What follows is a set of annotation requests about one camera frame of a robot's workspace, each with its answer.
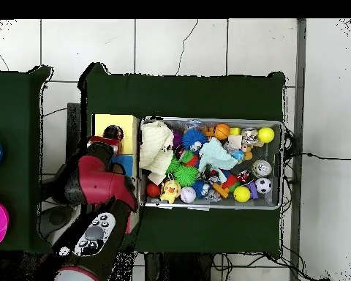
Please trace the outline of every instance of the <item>light blue cloth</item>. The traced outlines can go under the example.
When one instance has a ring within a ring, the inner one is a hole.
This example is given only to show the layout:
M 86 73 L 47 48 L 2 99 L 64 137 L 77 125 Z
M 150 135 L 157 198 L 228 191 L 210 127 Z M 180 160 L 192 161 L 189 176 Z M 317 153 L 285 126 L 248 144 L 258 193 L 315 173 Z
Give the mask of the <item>light blue cloth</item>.
M 228 171 L 238 164 L 238 161 L 222 148 L 221 142 L 216 137 L 212 137 L 211 141 L 204 143 L 199 155 L 201 156 L 199 172 L 203 172 L 206 165 L 210 164 L 219 173 L 219 180 L 222 183 L 226 181 L 226 176 L 220 169 Z

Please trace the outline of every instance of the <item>green table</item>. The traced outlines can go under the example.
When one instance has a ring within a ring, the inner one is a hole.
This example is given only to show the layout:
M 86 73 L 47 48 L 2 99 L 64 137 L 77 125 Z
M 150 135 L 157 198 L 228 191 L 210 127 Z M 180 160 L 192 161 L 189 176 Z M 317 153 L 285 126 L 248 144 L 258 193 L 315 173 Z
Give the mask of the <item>green table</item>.
M 156 77 L 109 75 L 91 64 L 78 87 L 91 132 L 95 113 L 282 121 L 284 75 L 268 77 Z M 276 211 L 145 207 L 142 221 L 128 240 L 137 251 L 241 252 L 266 251 L 279 256 L 279 209 Z
M 0 72 L 0 203 L 9 213 L 7 235 L 0 250 L 46 252 L 37 232 L 40 201 L 40 93 L 51 68 L 27 73 Z

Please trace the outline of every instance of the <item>white ball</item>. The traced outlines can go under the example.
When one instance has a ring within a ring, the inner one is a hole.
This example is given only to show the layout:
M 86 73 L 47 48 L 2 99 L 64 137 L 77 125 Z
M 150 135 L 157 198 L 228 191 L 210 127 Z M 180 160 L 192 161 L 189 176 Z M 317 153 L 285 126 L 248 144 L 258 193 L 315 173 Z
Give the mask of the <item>white ball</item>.
M 272 182 L 267 178 L 259 178 L 255 184 L 256 190 L 261 194 L 266 194 L 272 190 Z
M 184 203 L 192 203 L 196 198 L 196 192 L 192 187 L 182 187 L 181 200 Z

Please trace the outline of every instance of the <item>yellow ball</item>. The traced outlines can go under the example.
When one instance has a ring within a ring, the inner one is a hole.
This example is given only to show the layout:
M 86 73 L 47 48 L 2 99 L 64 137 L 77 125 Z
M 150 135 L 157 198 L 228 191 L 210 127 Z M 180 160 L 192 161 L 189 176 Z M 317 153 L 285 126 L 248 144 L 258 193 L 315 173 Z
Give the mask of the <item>yellow ball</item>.
M 263 143 L 269 143 L 274 139 L 274 131 L 270 127 L 259 129 L 259 140 Z
M 247 189 L 244 186 L 237 187 L 234 190 L 234 198 L 236 201 L 239 201 L 239 203 L 245 203 L 248 201 L 249 196 L 251 195 L 249 189 Z

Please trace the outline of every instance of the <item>towel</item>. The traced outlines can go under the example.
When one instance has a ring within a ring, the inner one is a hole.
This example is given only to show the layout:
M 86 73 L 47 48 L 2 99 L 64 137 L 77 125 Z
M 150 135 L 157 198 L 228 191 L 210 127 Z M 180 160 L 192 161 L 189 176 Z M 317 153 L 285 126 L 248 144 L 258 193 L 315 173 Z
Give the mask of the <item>towel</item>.
M 210 164 L 212 168 L 219 173 L 220 182 L 226 181 L 226 176 L 220 169 L 225 169 L 226 171 L 237 165 L 238 161 L 231 157 L 227 151 L 222 148 L 221 142 L 216 137 L 204 143 L 203 147 L 200 149 L 199 155 L 199 172 L 203 172 L 207 164 Z
M 162 121 L 141 127 L 139 168 L 165 175 L 173 157 L 173 133 Z

